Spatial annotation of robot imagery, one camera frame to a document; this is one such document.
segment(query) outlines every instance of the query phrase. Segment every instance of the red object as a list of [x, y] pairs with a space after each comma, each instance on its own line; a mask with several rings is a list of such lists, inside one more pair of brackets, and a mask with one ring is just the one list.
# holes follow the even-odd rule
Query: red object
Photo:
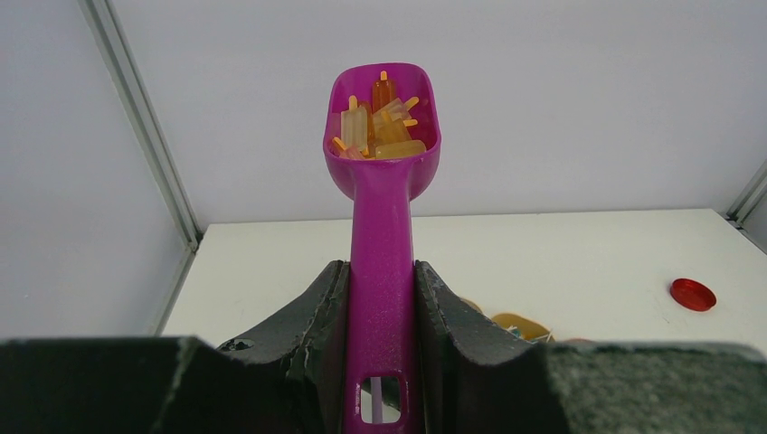
[[678, 304], [697, 312], [705, 312], [716, 304], [716, 296], [711, 289], [689, 278], [674, 280], [671, 296]]

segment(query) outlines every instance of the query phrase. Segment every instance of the white wall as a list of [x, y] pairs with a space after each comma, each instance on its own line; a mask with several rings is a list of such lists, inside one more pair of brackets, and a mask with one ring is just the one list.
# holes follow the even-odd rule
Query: white wall
[[185, 246], [77, 2], [4, 2], [0, 47], [0, 336], [145, 333]]
[[203, 227], [349, 216], [320, 140], [370, 62], [433, 81], [419, 215], [723, 212], [767, 158], [763, 0], [114, 4]]
[[743, 227], [748, 231], [751, 238], [762, 249], [767, 251], [767, 196], [762, 199], [756, 210], [748, 216], [748, 219], [743, 223]]

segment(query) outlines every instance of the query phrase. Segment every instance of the purple scoop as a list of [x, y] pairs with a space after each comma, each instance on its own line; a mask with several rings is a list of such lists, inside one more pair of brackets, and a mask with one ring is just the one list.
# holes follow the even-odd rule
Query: purple scoop
[[[418, 125], [408, 130], [413, 139], [426, 145], [426, 152], [396, 160], [341, 158], [331, 145], [333, 137], [340, 137], [341, 111], [348, 109], [351, 95], [369, 101], [381, 71], [396, 82], [401, 100], [419, 98], [410, 110]], [[336, 79], [323, 150], [333, 181], [355, 201], [346, 326], [345, 433], [423, 432], [410, 201], [434, 177], [440, 141], [431, 83], [421, 68], [408, 63], [380, 63], [352, 68]], [[368, 424], [362, 420], [361, 384], [374, 377], [399, 380], [401, 416], [394, 423]]]

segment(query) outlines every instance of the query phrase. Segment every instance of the popsicle stick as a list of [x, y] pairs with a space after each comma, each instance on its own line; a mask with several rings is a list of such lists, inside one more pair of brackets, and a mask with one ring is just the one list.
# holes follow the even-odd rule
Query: popsicle stick
[[408, 99], [407, 101], [405, 101], [405, 108], [408, 109], [408, 111], [410, 111], [410, 109], [412, 109], [416, 104], [418, 104], [418, 101], [419, 101], [418, 97], [412, 97]]
[[346, 151], [348, 149], [348, 146], [339, 137], [333, 137], [333, 145], [336, 145], [339, 151]]

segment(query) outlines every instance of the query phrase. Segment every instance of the purple handle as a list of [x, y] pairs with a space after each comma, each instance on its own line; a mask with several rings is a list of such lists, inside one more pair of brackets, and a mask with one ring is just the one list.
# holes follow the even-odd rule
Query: purple handle
[[[414, 338], [410, 171], [383, 165], [354, 172], [351, 288], [346, 335], [344, 433], [422, 432], [421, 382]], [[359, 393], [370, 377], [397, 377], [401, 416], [362, 421]]]

